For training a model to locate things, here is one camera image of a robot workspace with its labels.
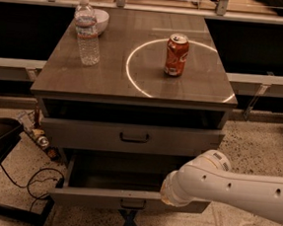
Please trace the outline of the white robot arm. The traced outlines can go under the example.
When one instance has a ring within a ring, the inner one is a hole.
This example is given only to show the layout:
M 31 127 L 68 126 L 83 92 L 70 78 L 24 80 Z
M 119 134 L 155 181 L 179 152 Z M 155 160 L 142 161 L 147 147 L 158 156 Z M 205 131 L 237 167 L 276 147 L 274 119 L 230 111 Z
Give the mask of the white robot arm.
M 205 199 L 283 224 L 283 177 L 234 173 L 218 150 L 203 152 L 168 173 L 160 195 L 162 202 L 174 207 Z

